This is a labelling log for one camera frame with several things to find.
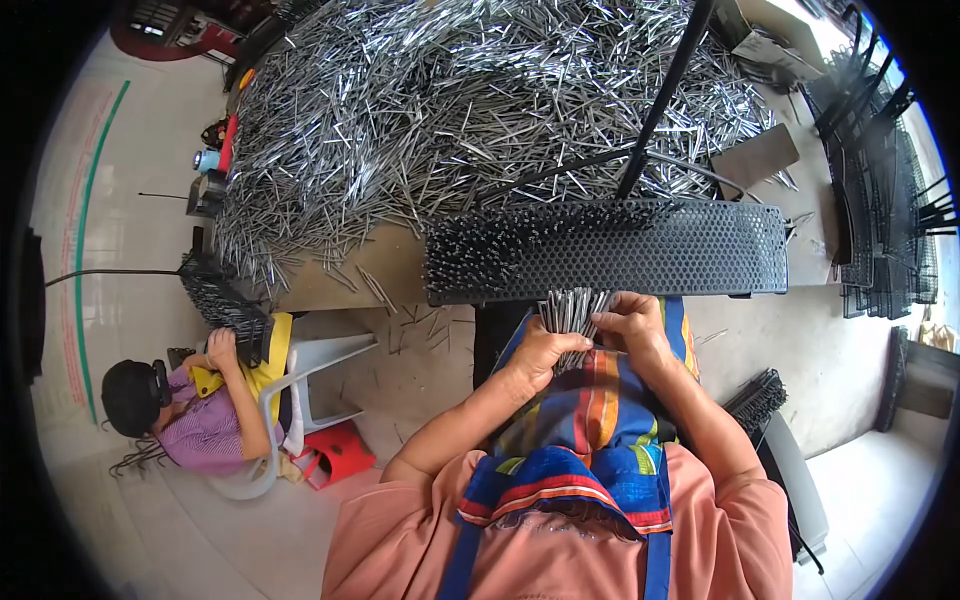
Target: hand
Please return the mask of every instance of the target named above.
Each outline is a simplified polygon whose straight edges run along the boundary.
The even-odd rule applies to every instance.
[[[660,301],[653,296],[617,292],[611,312],[596,313],[591,319],[604,346],[627,352],[641,378],[676,360],[663,331]]]
[[[237,363],[237,336],[232,329],[221,327],[206,338],[206,359],[213,369],[224,372],[239,368]]]
[[[545,388],[553,378],[553,366],[564,352],[586,352],[593,341],[579,333],[550,333],[543,328],[540,315],[527,323],[523,341],[514,350],[504,371],[516,376],[523,401]]]

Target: spike-studded panel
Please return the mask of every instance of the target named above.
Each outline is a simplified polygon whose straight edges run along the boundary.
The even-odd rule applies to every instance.
[[[180,283],[210,329],[229,327],[236,334],[237,357],[255,367],[270,356],[274,319],[258,302],[233,289],[209,256],[188,252],[180,265]]]
[[[525,204],[427,227],[431,305],[541,300],[593,287],[657,296],[787,289],[776,206],[698,200]]]

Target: green stripe on floor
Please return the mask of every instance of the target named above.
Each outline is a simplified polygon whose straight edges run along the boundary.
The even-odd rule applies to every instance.
[[[120,108],[120,102],[123,101],[127,88],[130,87],[130,81],[123,82],[120,87],[120,93],[113,101],[113,108],[110,109],[110,115],[104,123],[104,130],[100,132],[100,141],[97,142],[97,150],[93,153],[93,161],[90,163],[90,173],[86,177],[86,189],[84,190],[84,203],[80,207],[80,223],[77,225],[77,259],[74,264],[74,271],[81,271],[84,268],[84,234],[86,232],[86,212],[90,208],[90,193],[93,191],[93,178],[97,174],[97,163],[100,162],[100,153],[104,150],[104,142],[107,141],[107,134],[110,131],[110,124],[113,123],[113,116]],[[80,369],[84,374],[84,386],[86,387],[86,402],[90,407],[90,417],[94,424],[97,422],[97,409],[93,405],[93,386],[90,385],[90,368],[86,363],[86,339],[84,338],[84,278],[82,276],[74,279],[74,305],[77,309],[77,346],[80,351]]]

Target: bundle of metal spikes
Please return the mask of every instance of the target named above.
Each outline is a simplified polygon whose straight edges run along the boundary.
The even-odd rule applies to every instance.
[[[627,158],[496,188],[629,147],[670,64],[688,0],[331,0],[257,67],[238,109],[213,248],[241,277],[288,288],[378,223],[515,203],[593,201]],[[711,37],[649,149],[708,166],[772,125]],[[715,182],[652,160],[647,196],[710,199]]]
[[[550,292],[545,301],[537,302],[537,308],[543,319],[543,327],[550,333],[579,333],[592,340],[597,328],[590,320],[590,315],[610,310],[614,296],[615,292],[577,287]],[[580,369],[586,357],[585,352],[565,352],[554,365],[553,374]]]

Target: black perforated panel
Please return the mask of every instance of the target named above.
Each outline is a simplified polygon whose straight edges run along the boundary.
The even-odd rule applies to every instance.
[[[431,304],[535,300],[584,286],[657,296],[787,289],[776,206],[696,200],[528,204],[430,222]]]

